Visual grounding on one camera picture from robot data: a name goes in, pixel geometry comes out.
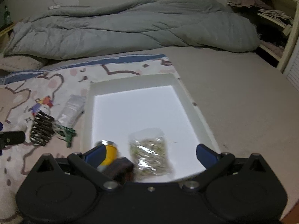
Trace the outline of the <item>yellow round tin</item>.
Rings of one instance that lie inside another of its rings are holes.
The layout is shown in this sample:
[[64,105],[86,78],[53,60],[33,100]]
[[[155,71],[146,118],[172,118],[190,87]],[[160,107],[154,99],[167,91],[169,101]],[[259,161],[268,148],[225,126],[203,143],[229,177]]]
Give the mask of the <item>yellow round tin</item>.
[[104,171],[111,163],[113,163],[118,157],[117,145],[112,141],[102,140],[95,144],[95,146],[105,145],[106,157],[104,161],[97,167],[97,170]]

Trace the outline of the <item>white shallow box tray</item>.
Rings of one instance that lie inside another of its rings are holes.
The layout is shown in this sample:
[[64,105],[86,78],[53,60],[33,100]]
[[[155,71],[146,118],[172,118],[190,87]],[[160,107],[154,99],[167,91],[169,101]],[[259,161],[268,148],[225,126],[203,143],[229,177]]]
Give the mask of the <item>white shallow box tray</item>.
[[161,133],[167,143],[171,172],[148,179],[163,183],[201,173],[204,166],[196,147],[219,146],[201,110],[174,74],[140,75],[90,85],[81,134],[80,150],[86,152],[101,140],[112,141],[119,154],[130,157],[129,140]]

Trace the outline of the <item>dark glass bottle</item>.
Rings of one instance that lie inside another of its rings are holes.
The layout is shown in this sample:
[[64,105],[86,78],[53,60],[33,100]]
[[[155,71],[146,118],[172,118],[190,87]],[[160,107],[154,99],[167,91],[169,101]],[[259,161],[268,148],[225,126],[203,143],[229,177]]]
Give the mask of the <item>dark glass bottle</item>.
[[11,13],[8,10],[8,6],[7,5],[5,5],[4,8],[5,8],[5,11],[4,11],[4,25],[8,26],[8,25],[10,25],[12,23]]

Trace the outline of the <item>beige fuzzy pillow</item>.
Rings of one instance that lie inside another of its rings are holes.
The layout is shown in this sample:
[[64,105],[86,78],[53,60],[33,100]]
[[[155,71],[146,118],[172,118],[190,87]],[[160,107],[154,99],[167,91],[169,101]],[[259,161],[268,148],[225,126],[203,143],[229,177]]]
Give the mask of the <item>beige fuzzy pillow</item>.
[[1,53],[1,70],[7,72],[39,70],[44,67],[46,63],[46,60],[41,58],[24,55],[5,56]]

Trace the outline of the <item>grey sachet pouch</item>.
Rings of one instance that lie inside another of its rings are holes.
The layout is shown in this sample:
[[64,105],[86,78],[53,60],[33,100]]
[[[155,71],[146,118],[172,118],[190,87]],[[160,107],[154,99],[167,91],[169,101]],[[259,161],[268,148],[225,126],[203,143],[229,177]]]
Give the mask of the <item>grey sachet pouch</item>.
[[56,122],[61,126],[73,128],[84,110],[86,97],[70,95],[70,98],[61,110]]

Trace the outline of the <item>cartoon bear print cloth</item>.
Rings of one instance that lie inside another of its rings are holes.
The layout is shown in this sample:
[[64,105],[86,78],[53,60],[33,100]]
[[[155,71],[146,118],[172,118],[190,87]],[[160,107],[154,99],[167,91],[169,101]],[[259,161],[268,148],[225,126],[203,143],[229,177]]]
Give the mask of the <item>cartoon bear print cloth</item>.
[[[2,131],[22,130],[25,142],[7,147],[1,156],[1,223],[18,223],[15,195],[37,159],[44,153],[62,158],[80,150],[83,115],[73,128],[56,122],[70,95],[87,100],[92,83],[140,75],[178,74],[165,55],[125,55],[83,60],[55,69],[14,73],[1,82]],[[51,115],[31,107],[50,96]]]

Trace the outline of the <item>wooden wall shelf unit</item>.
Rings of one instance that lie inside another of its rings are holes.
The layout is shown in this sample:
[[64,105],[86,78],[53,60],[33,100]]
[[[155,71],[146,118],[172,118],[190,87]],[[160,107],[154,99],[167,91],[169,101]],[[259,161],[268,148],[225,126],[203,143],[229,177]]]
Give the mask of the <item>wooden wall shelf unit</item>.
[[298,39],[298,0],[228,0],[228,7],[256,27],[256,53],[283,72]]

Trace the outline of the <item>grey quilted duvet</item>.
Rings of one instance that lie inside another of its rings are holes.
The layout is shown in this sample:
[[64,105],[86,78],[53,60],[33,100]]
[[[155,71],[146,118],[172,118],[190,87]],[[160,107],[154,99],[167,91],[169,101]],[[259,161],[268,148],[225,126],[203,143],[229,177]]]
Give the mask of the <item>grey quilted duvet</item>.
[[168,46],[244,53],[259,46],[254,25],[215,0],[137,0],[60,7],[17,23],[6,56],[69,60]]

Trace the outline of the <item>clear bag of rubber bands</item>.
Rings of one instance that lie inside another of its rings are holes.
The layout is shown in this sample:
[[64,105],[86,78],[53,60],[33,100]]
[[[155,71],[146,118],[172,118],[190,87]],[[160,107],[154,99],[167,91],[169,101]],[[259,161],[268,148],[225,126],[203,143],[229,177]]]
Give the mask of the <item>clear bag of rubber bands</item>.
[[159,128],[146,128],[128,136],[136,181],[172,174],[167,141]]

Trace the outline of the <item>pile of clothes on shelf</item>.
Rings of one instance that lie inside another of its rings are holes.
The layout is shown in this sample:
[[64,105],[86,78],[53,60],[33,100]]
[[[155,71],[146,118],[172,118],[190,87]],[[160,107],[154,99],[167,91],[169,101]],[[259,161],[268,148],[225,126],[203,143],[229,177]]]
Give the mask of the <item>pile of clothes on shelf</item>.
[[294,19],[284,11],[277,10],[262,0],[229,0],[228,6],[249,19],[256,26],[257,31],[277,26],[281,27],[284,35],[289,35],[292,30]]

